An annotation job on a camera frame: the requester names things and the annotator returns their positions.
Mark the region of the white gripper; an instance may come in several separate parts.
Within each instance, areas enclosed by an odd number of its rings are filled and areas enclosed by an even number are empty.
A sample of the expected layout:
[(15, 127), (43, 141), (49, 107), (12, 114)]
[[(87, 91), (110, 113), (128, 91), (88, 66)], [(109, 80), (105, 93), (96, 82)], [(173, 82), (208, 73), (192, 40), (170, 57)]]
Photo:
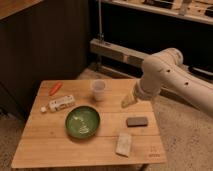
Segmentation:
[(129, 92), (121, 102), (121, 107), (126, 108), (134, 105), (137, 99), (149, 101), (157, 95), (157, 89), (139, 80), (136, 82), (133, 92)]

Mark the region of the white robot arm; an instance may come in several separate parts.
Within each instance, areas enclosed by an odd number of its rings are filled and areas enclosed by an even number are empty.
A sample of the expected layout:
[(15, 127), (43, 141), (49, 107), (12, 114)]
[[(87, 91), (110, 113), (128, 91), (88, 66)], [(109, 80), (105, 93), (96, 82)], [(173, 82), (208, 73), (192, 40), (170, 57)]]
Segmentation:
[(139, 100), (151, 100), (160, 93), (162, 86), (166, 86), (213, 117), (213, 84), (182, 70), (182, 64), (183, 54), (176, 48), (148, 55), (141, 64), (142, 77), (121, 101), (121, 107), (127, 108)]

